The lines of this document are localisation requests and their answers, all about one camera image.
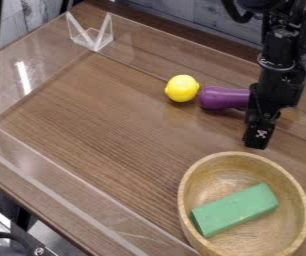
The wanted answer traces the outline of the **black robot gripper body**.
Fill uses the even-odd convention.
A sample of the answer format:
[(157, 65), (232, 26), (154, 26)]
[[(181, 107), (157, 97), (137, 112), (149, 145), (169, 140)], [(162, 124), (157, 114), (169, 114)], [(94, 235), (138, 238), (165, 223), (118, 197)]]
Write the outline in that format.
[(301, 61), (273, 64), (257, 56), (261, 68), (258, 81), (249, 86), (245, 122), (276, 120), (282, 108), (294, 107), (306, 86), (306, 65)]

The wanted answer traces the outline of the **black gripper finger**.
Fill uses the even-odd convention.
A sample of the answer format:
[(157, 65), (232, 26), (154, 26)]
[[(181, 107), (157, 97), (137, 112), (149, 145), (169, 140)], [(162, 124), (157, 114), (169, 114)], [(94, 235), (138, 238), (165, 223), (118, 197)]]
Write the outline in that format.
[(244, 145), (264, 150), (274, 130), (274, 121), (249, 115), (245, 118)]

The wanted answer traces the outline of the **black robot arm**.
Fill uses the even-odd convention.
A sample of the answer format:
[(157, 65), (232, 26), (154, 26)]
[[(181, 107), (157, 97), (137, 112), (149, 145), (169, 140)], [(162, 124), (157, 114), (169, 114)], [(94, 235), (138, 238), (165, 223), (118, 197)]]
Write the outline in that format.
[(306, 0), (221, 0), (236, 23), (261, 16), (258, 81), (249, 86), (244, 145), (265, 149), (281, 110), (294, 107), (306, 86)]

